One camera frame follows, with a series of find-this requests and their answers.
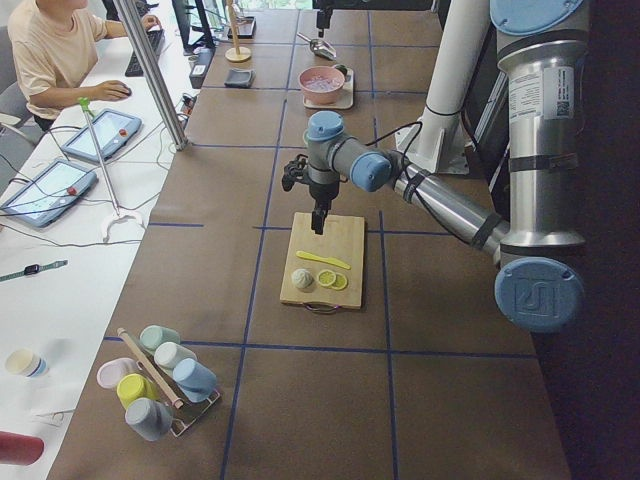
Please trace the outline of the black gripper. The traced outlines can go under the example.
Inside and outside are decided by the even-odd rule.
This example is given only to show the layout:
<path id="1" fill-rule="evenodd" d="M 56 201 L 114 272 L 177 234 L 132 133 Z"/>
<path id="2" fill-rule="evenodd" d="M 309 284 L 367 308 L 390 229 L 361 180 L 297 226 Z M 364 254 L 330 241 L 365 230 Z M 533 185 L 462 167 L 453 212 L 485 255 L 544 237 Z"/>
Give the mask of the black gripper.
<path id="1" fill-rule="evenodd" d="M 285 165 L 281 179 L 281 185 L 285 192 L 291 191 L 296 183 L 306 185 L 311 195 L 321 195 L 315 199 L 311 228 L 316 235 L 322 235 L 332 203 L 332 200 L 326 195 L 339 193 L 340 176 L 332 170 L 315 166 L 307 155 L 298 154 Z"/>

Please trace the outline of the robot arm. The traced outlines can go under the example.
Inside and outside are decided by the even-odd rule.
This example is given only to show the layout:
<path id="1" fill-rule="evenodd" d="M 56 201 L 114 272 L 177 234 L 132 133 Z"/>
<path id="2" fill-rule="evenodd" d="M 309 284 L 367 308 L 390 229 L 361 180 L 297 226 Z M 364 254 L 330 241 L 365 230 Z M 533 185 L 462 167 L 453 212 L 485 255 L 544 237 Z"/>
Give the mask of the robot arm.
<path id="1" fill-rule="evenodd" d="M 322 234 L 340 183 L 373 192 L 392 187 L 499 271 L 494 296 L 515 325 L 560 330 L 581 310 L 585 288 L 567 264 L 584 245 L 572 194 L 581 69 L 589 39 L 587 1 L 454 1 L 450 4 L 422 115 L 403 126 L 392 150 L 368 146 L 331 110 L 313 114 L 305 154 L 284 169 L 282 186 L 309 189 L 310 226 Z M 508 105 L 510 216 L 503 219 L 456 191 L 465 175 L 465 100 L 489 34 L 497 41 L 498 86 Z"/>

